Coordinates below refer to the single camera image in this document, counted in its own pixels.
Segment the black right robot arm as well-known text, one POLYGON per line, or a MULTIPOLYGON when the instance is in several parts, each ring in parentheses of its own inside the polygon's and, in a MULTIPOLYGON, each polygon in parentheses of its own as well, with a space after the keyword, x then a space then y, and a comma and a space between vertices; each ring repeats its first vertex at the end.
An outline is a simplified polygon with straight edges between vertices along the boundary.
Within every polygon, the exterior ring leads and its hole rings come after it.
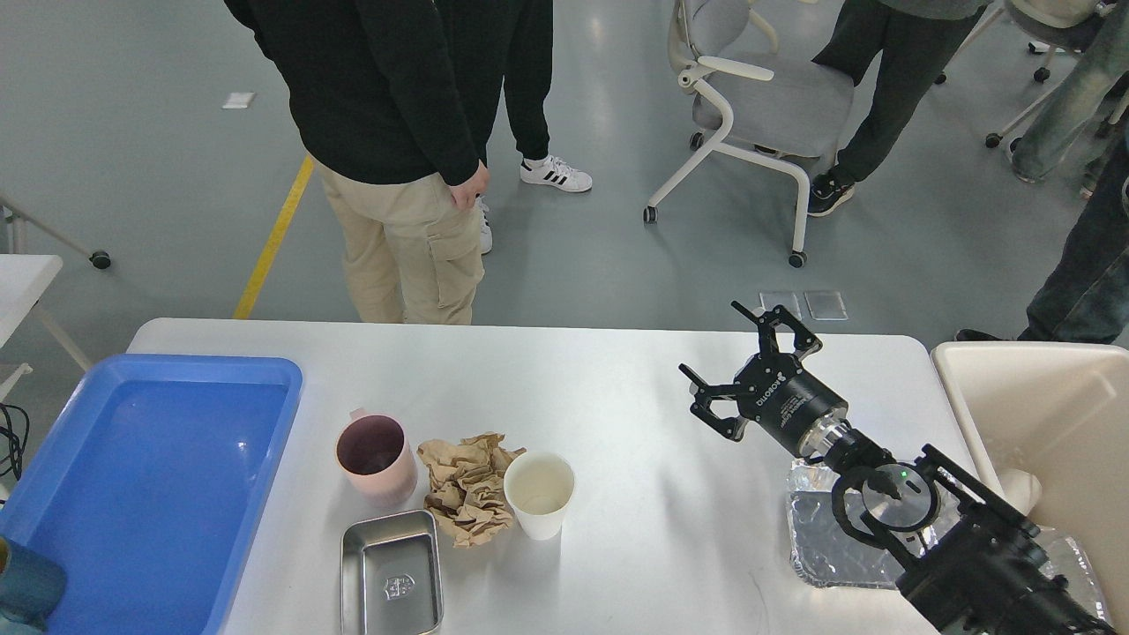
POLYGON ((728 385, 693 369, 691 414, 738 442, 754 423, 806 466, 835 473, 831 506, 848 537, 887 553, 901 567, 900 594, 943 634, 1111 634, 1068 591, 1047 576, 1036 523, 927 444, 899 461, 855 429, 848 405, 804 369, 821 340, 782 305, 751 312, 759 351, 728 385))

